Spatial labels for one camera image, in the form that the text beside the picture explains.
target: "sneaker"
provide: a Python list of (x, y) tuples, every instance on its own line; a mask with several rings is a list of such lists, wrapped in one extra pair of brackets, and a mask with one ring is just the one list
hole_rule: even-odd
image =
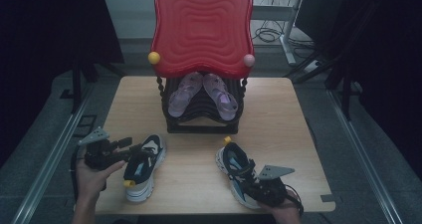
[(168, 113), (180, 117), (185, 112), (190, 100), (201, 90), (202, 75), (198, 72), (186, 75), (179, 84), (177, 91), (170, 96)]
[(223, 80), (217, 75), (208, 74), (204, 77), (204, 88), (217, 106), (220, 117), (224, 120), (232, 120), (236, 116), (238, 103), (227, 92), (227, 86)]
[(157, 134), (149, 136), (127, 163), (124, 171), (126, 198), (132, 202), (146, 200), (154, 188), (154, 170), (164, 160), (166, 146)]
[(244, 206), (251, 209), (260, 209), (257, 201), (243, 190), (242, 183), (256, 183), (255, 162), (249, 159), (246, 153), (234, 142), (229, 142), (217, 151), (215, 162), (218, 168), (226, 173), (230, 179), (230, 189)]

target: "black stand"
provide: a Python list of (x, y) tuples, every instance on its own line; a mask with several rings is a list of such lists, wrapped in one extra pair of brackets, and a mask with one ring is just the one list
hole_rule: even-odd
[(325, 87), (329, 90), (334, 90), (341, 82), (341, 80), (343, 80), (341, 109), (346, 118), (350, 119), (348, 110), (351, 95), (351, 75), (355, 63), (355, 59), (353, 58), (351, 52), (358, 39), (361, 37), (364, 28), (370, 21), (378, 6), (379, 0), (366, 0), (365, 4), (361, 6), (360, 10), (356, 12), (353, 18), (349, 21), (348, 24), (346, 24), (342, 28), (342, 30), (338, 33), (337, 36), (335, 36), (330, 42), (328, 42), (328, 44), (324, 46), (323, 49), (314, 51), (297, 67), (293, 68), (289, 73), (284, 75), (284, 77), (290, 78), (293, 74), (300, 72), (304, 68), (306, 68), (314, 59), (323, 54), (326, 50), (331, 49), (333, 46), (338, 46), (338, 41), (340, 41), (344, 36), (347, 35), (346, 31), (349, 30), (349, 27), (354, 26), (354, 24), (357, 24), (355, 29), (353, 29), (351, 36), (347, 39), (344, 48), (341, 50), (339, 55), (318, 66), (310, 73), (292, 79), (292, 82), (294, 84), (300, 84), (332, 68), (332, 71), (329, 73), (328, 78), (325, 81)]
[[(167, 121), (167, 131), (169, 133), (237, 133), (239, 119), (243, 112), (243, 97), (247, 85), (247, 79), (240, 80), (223, 79), (228, 92), (238, 102), (236, 116), (229, 121), (220, 118), (215, 103), (208, 96), (204, 88), (192, 98), (185, 113), (181, 117), (173, 117), (168, 113), (168, 101), (173, 92), (177, 91), (182, 78), (166, 79), (165, 87), (162, 85), (162, 78), (157, 77), (158, 89), (160, 90), (162, 111)], [(197, 117), (208, 117), (221, 125), (189, 125), (186, 122)]]
[[(118, 75), (120, 78), (126, 76), (126, 73), (112, 64), (100, 64), (104, 68)], [(72, 113), (74, 113), (81, 104), (82, 101), (82, 90), (81, 90), (81, 73), (84, 75), (88, 83), (95, 83), (98, 80), (99, 74), (94, 67), (93, 63), (80, 60), (76, 58), (72, 63), (72, 84), (74, 93), (69, 95), (68, 98), (74, 100), (72, 107)]]

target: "black curtain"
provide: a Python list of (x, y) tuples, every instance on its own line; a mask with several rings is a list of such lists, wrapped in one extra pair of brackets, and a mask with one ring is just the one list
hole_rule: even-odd
[(380, 2), (353, 54), (353, 77), (361, 103), (422, 179), (422, 3)]
[(43, 107), (54, 77), (73, 62), (123, 63), (105, 0), (0, 0), (0, 56), (1, 164)]

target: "gray floor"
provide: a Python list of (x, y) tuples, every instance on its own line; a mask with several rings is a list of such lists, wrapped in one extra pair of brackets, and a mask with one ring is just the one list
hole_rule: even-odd
[[(150, 66), (134, 65), (128, 61), (143, 61), (144, 53), (125, 54), (125, 65), (116, 65), (129, 75), (152, 75)], [(290, 68), (280, 46), (257, 46), (257, 65), (251, 77), (281, 77)], [(100, 79), (86, 85), (94, 87), (83, 115), (96, 115), (96, 126), (103, 125), (119, 77), (97, 66)], [(341, 123), (332, 99), (323, 86), (326, 74), (304, 84), (295, 85), (301, 107), (313, 134), (316, 150), (336, 202), (329, 213), (306, 213), (303, 223), (388, 223), (382, 200), (375, 194), (346, 129)], [(71, 100), (60, 99), (71, 88), (71, 75), (65, 73), (52, 83), (52, 93), (37, 120), (28, 130), (16, 151), (0, 170), (0, 223), (11, 223), (22, 201), (46, 161), (48, 153), (60, 139), (66, 122), (71, 118)], [(379, 179), (391, 197), (402, 223), (420, 223), (422, 212), (422, 183), (398, 152), (391, 140), (365, 112), (357, 97), (351, 99), (351, 125), (364, 146)], [(77, 128), (76, 134), (86, 133)], [(70, 158), (79, 138), (65, 143), (61, 157), (48, 185), (41, 191), (40, 202), (32, 205), (30, 223), (69, 223), (73, 215), (73, 188), (69, 173)], [(121, 216), (100, 216), (99, 223), (111, 223)], [(137, 217), (124, 216), (135, 222)], [(142, 216), (141, 223), (271, 223), (268, 216)]]

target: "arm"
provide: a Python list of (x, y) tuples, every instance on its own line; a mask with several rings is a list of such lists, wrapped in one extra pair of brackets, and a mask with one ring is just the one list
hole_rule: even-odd
[(90, 169), (83, 160), (77, 164), (78, 200), (75, 207), (73, 224), (96, 223), (96, 204), (106, 179), (117, 170), (123, 168), (125, 162), (120, 161), (103, 171)]
[[(295, 193), (291, 190), (288, 190), (288, 195), (296, 197)], [(288, 199), (277, 207), (270, 207), (261, 202), (258, 202), (258, 204), (264, 210), (270, 212), (279, 224), (301, 224), (298, 207)]]

